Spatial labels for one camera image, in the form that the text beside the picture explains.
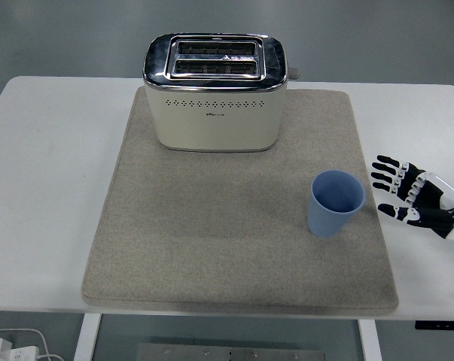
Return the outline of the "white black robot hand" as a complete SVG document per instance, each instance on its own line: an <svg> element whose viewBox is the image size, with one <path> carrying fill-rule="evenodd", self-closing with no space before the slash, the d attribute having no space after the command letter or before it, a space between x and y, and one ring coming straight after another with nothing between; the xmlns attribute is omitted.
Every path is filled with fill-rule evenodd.
<svg viewBox="0 0 454 361"><path fill-rule="evenodd" d="M436 174L378 155L372 163L372 186L400 199L402 205L381 203L377 209L409 226L430 229L454 241L454 189Z"/></svg>

